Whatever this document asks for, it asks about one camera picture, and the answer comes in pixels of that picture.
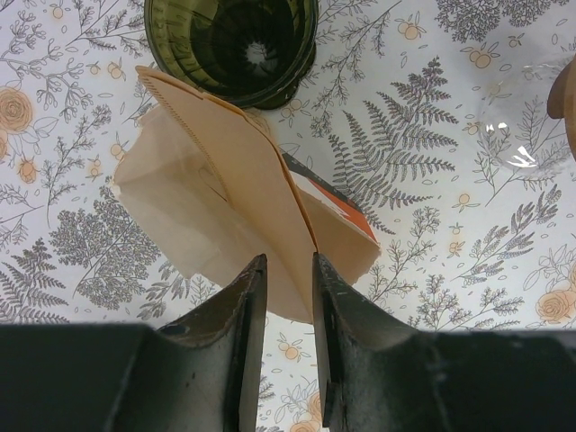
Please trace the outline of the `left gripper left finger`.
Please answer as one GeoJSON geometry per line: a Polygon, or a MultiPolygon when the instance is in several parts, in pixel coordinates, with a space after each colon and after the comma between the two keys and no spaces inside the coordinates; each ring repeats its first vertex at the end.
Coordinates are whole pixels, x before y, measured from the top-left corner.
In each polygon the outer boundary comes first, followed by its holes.
{"type": "Polygon", "coordinates": [[[253,431],[267,301],[266,255],[208,301],[158,329],[102,327],[125,349],[106,375],[111,405],[99,431],[253,431]]]}

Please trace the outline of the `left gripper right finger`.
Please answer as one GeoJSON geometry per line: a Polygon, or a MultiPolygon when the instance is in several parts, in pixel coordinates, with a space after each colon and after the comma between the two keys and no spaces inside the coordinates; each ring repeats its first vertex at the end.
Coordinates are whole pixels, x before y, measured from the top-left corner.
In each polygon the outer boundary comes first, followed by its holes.
{"type": "Polygon", "coordinates": [[[312,259],[313,326],[322,425],[330,431],[447,431],[423,333],[312,259]]]}

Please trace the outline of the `brown paper coffee filters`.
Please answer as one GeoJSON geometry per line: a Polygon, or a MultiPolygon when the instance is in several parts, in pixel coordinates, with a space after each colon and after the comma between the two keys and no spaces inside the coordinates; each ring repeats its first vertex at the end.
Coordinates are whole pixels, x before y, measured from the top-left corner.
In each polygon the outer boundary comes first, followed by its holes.
{"type": "Polygon", "coordinates": [[[318,241],[301,194],[275,141],[244,111],[151,67],[139,81],[192,139],[230,207],[275,252],[292,287],[269,302],[272,313],[310,323],[311,259],[318,241]]]}

